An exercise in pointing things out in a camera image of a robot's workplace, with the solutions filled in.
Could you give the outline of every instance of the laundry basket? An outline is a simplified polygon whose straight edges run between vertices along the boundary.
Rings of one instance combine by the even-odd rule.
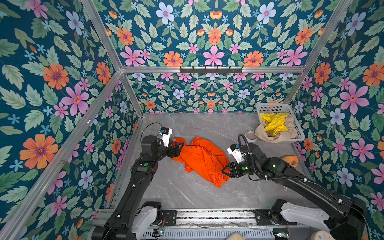
[[[262,118],[260,113],[289,113],[292,114],[295,118],[294,126],[297,131],[297,136],[295,138],[291,138],[290,140],[286,140],[280,143],[293,143],[296,141],[302,141],[305,139],[304,132],[301,129],[299,121],[296,118],[291,106],[285,103],[258,103],[256,104],[257,115],[259,116],[259,121],[262,124]]]

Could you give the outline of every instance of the beige cloth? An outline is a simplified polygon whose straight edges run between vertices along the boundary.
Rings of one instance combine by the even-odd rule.
[[[241,236],[238,233],[232,234],[227,240],[245,240],[245,237]]]
[[[266,131],[264,130],[264,124],[261,123],[256,128],[256,136],[264,142],[270,143],[278,143],[289,140],[291,138],[295,138],[297,136],[297,131],[293,124],[294,121],[295,117],[292,114],[286,117],[284,125],[288,128],[288,131],[280,132],[280,134],[276,135],[275,137],[268,136]]]

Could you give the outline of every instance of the metal beam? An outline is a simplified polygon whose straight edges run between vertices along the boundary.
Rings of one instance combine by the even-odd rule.
[[[123,66],[123,73],[303,73],[303,66],[259,66],[259,67],[128,67]]]
[[[129,79],[128,79],[126,74],[123,74],[123,76],[121,78],[121,83],[124,86],[125,90],[127,91],[127,95],[129,97],[129,99],[131,100],[131,103],[132,103],[133,108],[135,109],[137,115],[139,116],[139,118],[142,118],[143,111],[142,111],[141,106],[139,104],[139,100],[137,99],[136,94],[133,90],[133,87],[129,83]]]
[[[312,49],[307,61],[304,64],[305,70],[302,74],[298,76],[295,83],[293,84],[291,90],[287,94],[287,97],[284,100],[284,103],[290,104],[292,99],[294,98],[296,92],[299,90],[301,84],[303,83],[304,79],[307,77],[308,73],[310,72],[312,66],[316,63],[317,58],[319,57],[321,51],[327,44],[329,38],[331,37],[333,31],[336,29],[337,25],[339,24],[341,18],[344,16],[345,12],[347,11],[348,7],[352,4],[353,0],[340,0],[337,4],[335,11],[329,18],[329,21],[327,25],[324,28],[324,32],[319,37],[319,40],[317,41],[315,47]]]
[[[82,0],[81,2],[83,3],[88,17],[96,30],[96,33],[99,35],[101,44],[103,45],[105,51],[111,59],[113,67],[116,71],[119,71],[122,67],[120,58],[115,50],[115,47],[111,42],[111,39],[107,34],[107,31],[105,30],[104,23],[95,7],[94,2],[92,0]]]
[[[1,240],[15,240],[17,238],[19,232],[25,226],[26,222],[39,205],[42,197],[44,197],[47,193],[48,187],[56,179],[60,170],[63,168],[64,163],[72,154],[73,149],[75,149],[76,145],[88,129],[89,123],[96,117],[120,77],[121,74],[119,72],[115,73],[107,85],[105,85],[99,96],[95,99],[75,129],[68,136],[62,147],[56,153],[55,157],[51,160],[33,187],[29,190],[19,207],[1,229]]]

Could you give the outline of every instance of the orange object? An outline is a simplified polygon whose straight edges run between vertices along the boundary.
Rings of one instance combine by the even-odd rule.
[[[285,156],[281,158],[285,162],[289,163],[292,167],[297,167],[297,156]]]
[[[183,142],[184,147],[180,156],[173,160],[185,163],[185,171],[196,171],[216,187],[221,187],[224,181],[229,180],[228,176],[221,173],[221,170],[229,164],[228,158],[216,145],[197,136],[190,145],[187,145],[182,137],[174,138],[173,145],[179,142]]]

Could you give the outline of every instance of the orange flower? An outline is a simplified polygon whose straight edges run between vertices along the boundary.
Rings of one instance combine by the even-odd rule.
[[[324,82],[328,81],[329,74],[331,74],[331,69],[329,68],[331,65],[329,63],[322,63],[317,67],[316,72],[314,74],[315,82],[317,84],[322,85]]]
[[[121,141],[120,141],[120,139],[117,138],[117,139],[115,139],[115,141],[112,144],[112,152],[114,154],[118,154],[120,151],[120,147],[121,147]]]
[[[109,72],[109,67],[104,62],[97,64],[96,73],[99,75],[100,82],[103,82],[103,84],[109,82],[111,73]]]
[[[125,28],[118,29],[118,38],[120,42],[124,43],[125,45],[132,45],[135,39],[132,36],[132,33],[130,31],[127,31]]]
[[[179,53],[175,53],[174,51],[169,51],[164,55],[164,63],[167,64],[167,67],[181,67],[181,63],[183,59],[180,58]]]
[[[220,42],[221,33],[217,28],[214,28],[211,30],[211,33],[208,34],[208,37],[209,37],[208,41],[212,43],[212,45],[216,45],[217,43]]]
[[[246,67],[256,67],[260,66],[260,63],[264,61],[264,58],[262,58],[264,55],[262,53],[259,53],[259,51],[254,51],[252,53],[248,53],[247,57],[244,58],[244,66]]]
[[[384,142],[378,142],[377,148],[379,150],[383,150],[382,152],[380,152],[380,156],[384,159]]]
[[[222,16],[223,16],[223,12],[222,11],[211,11],[209,13],[209,15],[211,16],[212,19],[220,19]]]
[[[154,102],[152,102],[152,101],[147,101],[147,102],[145,103],[145,106],[146,106],[147,108],[149,108],[149,109],[155,109],[155,108],[156,108],[156,104],[155,104]]]
[[[30,48],[34,53],[37,53],[36,48],[35,48],[34,46],[29,45],[29,48]]]
[[[111,18],[113,18],[113,19],[118,18],[118,14],[117,14],[116,12],[114,12],[114,11],[109,11],[108,13],[109,13],[109,15],[111,16]]]
[[[197,35],[203,36],[204,35],[204,30],[200,29],[199,31],[197,31]]]
[[[108,201],[109,195],[111,194],[111,191],[112,191],[112,188],[113,188],[113,183],[111,183],[107,189],[107,195],[105,195],[105,201]]]
[[[136,131],[136,128],[137,128],[137,122],[135,122],[135,123],[133,124],[132,131],[135,132],[135,131]]]
[[[214,101],[209,101],[207,103],[207,107],[210,108],[210,109],[214,108],[215,107],[215,102]]]
[[[304,148],[305,148],[305,150],[307,150],[307,151],[313,150],[313,145],[314,144],[312,142],[312,139],[306,138],[304,140]]]
[[[44,81],[48,82],[48,86],[51,88],[56,88],[57,90],[62,89],[67,86],[67,83],[70,81],[67,70],[63,70],[63,66],[60,64],[49,64],[50,68],[44,68],[43,75]]]
[[[303,45],[304,43],[308,42],[310,40],[310,37],[312,37],[313,35],[313,32],[312,32],[312,28],[308,29],[308,28],[304,28],[302,31],[300,31],[295,40],[296,40],[296,44],[297,45]]]
[[[363,82],[366,82],[367,86],[377,86],[380,81],[384,81],[384,63],[376,63],[369,66],[369,69],[365,70],[365,77],[362,78]]]
[[[319,17],[321,17],[322,15],[323,15],[323,10],[319,10],[319,11],[317,11],[315,14],[314,14],[314,18],[319,18]]]
[[[80,228],[80,227],[83,225],[83,222],[84,222],[84,219],[83,219],[83,218],[80,219],[80,220],[77,222],[76,227],[77,227],[77,228]]]
[[[47,166],[47,161],[51,162],[55,156],[53,153],[58,151],[57,144],[53,144],[55,139],[48,136],[45,139],[44,134],[36,134],[35,140],[28,138],[23,147],[27,148],[20,151],[20,159],[27,160],[24,165],[27,168],[34,168],[37,164],[37,169],[42,169]]]
[[[225,32],[225,34],[227,36],[232,36],[233,35],[233,30],[228,28],[227,31]]]

